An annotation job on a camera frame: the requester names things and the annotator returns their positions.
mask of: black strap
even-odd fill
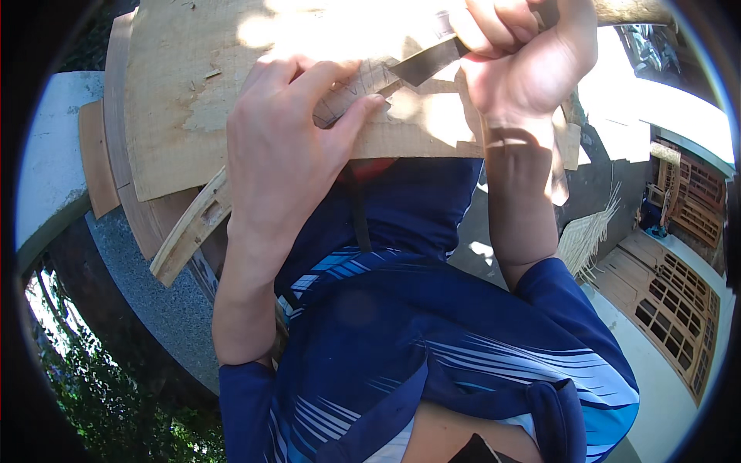
[[[350,193],[350,208],[353,213],[353,227],[355,228],[355,238],[358,240],[358,246],[363,253],[373,251],[371,247],[371,236],[368,234],[368,222],[365,220],[365,206],[363,205],[363,196],[360,191],[360,184],[355,177],[353,168],[347,164],[342,169],[345,177],[345,184]]]

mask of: green foliage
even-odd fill
[[[70,326],[76,310],[60,292],[54,284],[59,308],[49,310],[64,326],[36,338],[59,407],[85,447],[103,462],[225,462],[221,422],[137,384],[130,367],[119,366],[84,323]],[[54,347],[62,344],[64,355]]]

